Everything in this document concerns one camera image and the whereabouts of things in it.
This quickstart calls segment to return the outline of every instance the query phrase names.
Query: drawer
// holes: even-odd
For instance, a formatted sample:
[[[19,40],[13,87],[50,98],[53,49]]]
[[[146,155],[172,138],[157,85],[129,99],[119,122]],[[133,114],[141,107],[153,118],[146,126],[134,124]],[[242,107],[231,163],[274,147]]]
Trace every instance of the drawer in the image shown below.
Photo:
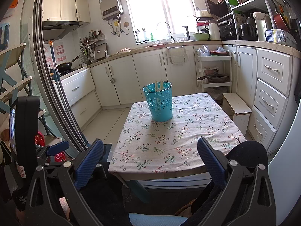
[[[70,106],[95,89],[90,69],[62,80],[62,85]]]
[[[255,106],[252,108],[248,130],[255,141],[261,143],[265,149],[268,149],[276,133],[273,126]]]
[[[258,79],[254,105],[278,130],[288,98],[276,89]]]
[[[95,91],[90,92],[71,107],[79,127],[82,127],[99,109],[100,104]]]
[[[292,74],[292,56],[258,48],[258,77],[288,97]]]

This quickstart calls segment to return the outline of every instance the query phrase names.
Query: floral tablecloth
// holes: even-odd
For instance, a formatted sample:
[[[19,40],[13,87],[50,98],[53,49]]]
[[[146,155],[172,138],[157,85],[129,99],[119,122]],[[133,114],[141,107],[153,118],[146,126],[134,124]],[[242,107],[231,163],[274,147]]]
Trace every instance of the floral tablecloth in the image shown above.
[[[162,179],[201,172],[197,141],[205,137],[227,154],[246,141],[238,127],[207,94],[173,98],[173,117],[152,120],[147,102],[133,104],[112,156],[109,171],[123,179]]]

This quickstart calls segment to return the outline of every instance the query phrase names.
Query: green bowl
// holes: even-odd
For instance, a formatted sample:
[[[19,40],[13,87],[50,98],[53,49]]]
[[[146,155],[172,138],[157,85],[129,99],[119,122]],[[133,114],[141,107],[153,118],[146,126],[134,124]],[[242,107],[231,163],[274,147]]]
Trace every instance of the green bowl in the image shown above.
[[[207,33],[193,33],[196,40],[209,40],[210,35]]]

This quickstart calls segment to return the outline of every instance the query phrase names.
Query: cabinet handle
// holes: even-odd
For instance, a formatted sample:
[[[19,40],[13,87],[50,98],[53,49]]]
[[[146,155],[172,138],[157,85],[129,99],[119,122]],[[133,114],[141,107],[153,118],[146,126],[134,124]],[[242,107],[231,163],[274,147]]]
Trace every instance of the cabinet handle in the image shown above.
[[[109,73],[108,73],[108,68],[106,67],[106,75],[108,76],[108,77],[110,77],[109,76]]]
[[[238,65],[238,67],[240,67],[240,65],[241,65],[241,57],[240,57],[239,52],[237,53],[237,65]]]
[[[159,54],[159,59],[160,59],[161,66],[163,66],[163,64],[162,64],[162,58],[161,58],[161,54]]]
[[[85,109],[82,113],[84,113],[86,110],[87,110],[87,109]],[[79,113],[79,114],[81,115],[82,113]]]
[[[261,99],[262,99],[262,101],[263,101],[266,105],[268,105],[268,106],[270,106],[272,109],[274,109],[274,106],[273,106],[273,105],[270,105],[263,97],[261,97]]]
[[[111,69],[111,73],[112,73],[112,76],[114,75],[114,71],[113,71],[113,68],[112,66],[110,65],[110,69]]]
[[[258,131],[258,129],[257,129],[256,125],[255,125],[255,123],[254,123],[254,127],[255,127],[256,131],[262,136],[262,133],[261,133],[260,131]]]
[[[79,88],[79,86],[77,86],[75,89],[72,89],[72,91],[74,92],[75,90],[77,90]]]
[[[233,54],[234,65],[236,66],[235,56],[236,56],[236,52],[234,52],[234,54]]]
[[[266,67],[267,69],[270,69],[270,70],[273,70],[273,71],[276,71],[276,72],[278,72],[279,73],[279,70],[277,70],[277,69],[273,69],[272,67],[270,67],[270,66],[268,66],[268,65],[264,65],[264,67]]]

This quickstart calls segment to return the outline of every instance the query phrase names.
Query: screw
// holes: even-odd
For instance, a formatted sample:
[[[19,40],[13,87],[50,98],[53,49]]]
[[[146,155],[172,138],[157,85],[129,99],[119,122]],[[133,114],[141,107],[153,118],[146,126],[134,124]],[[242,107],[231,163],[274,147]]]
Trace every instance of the screw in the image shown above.
[[[37,166],[36,170],[37,170],[37,171],[43,170],[43,166],[41,166],[41,165]]]
[[[72,165],[71,161],[66,161],[63,166],[64,167],[70,167]]]
[[[264,164],[259,164],[258,167],[259,167],[260,170],[264,170],[265,169]]]
[[[229,161],[229,164],[233,167],[236,167],[238,165],[238,162],[235,160],[231,160],[231,161]]]

